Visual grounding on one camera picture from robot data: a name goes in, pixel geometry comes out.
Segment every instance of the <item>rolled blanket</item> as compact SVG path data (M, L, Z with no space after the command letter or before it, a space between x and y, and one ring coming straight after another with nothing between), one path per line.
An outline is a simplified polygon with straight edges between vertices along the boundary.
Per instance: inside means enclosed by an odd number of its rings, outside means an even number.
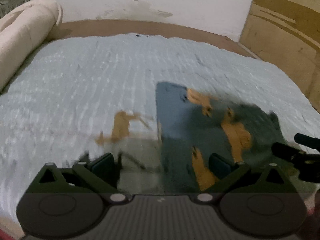
M26 57L51 40L62 23L62 7L54 0L32 0L0 19L0 91Z

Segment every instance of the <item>peeling paint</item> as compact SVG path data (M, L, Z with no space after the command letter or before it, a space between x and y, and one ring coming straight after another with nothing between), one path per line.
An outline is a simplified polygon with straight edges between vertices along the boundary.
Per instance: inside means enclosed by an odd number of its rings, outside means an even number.
M159 12L159 15L164 17L164 18L173 16L173 14L169 13L169 12L163 12L163 11L160 11L160 10L158 10L158 12Z

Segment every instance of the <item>wooden cabinet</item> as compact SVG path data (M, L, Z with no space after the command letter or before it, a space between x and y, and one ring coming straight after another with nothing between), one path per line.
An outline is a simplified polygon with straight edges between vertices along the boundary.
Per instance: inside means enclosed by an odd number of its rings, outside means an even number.
M320 0L253 0L240 43L284 71L320 112Z

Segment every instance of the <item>white wall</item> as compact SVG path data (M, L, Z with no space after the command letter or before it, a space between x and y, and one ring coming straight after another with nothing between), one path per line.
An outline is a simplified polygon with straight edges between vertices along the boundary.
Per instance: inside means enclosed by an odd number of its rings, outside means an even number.
M238 41L252 0L56 0L64 21L134 19L168 22Z

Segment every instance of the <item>bed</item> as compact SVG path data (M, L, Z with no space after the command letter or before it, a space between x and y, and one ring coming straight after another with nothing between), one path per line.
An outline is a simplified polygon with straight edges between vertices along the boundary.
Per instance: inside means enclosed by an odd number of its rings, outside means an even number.
M125 22L127 28L120 30ZM113 29L106 27L112 24ZM191 40L192 34L176 25L83 21L59 28L53 41L39 39L0 96L0 216L11 224L17 224L16 205L44 163L68 167L84 151L96 158L122 150L156 170L161 158L155 89L161 81L273 111L288 142L297 132L320 137L320 115L293 81L233 43L229 50L246 57L211 45L210 34L188 28L197 37ZM180 33L164 33L175 28ZM219 39L223 47L227 40ZM112 142L120 111L132 117L130 135ZM120 190L163 192L160 172L146 174L124 165L129 169L121 174ZM294 181L312 202L315 185Z

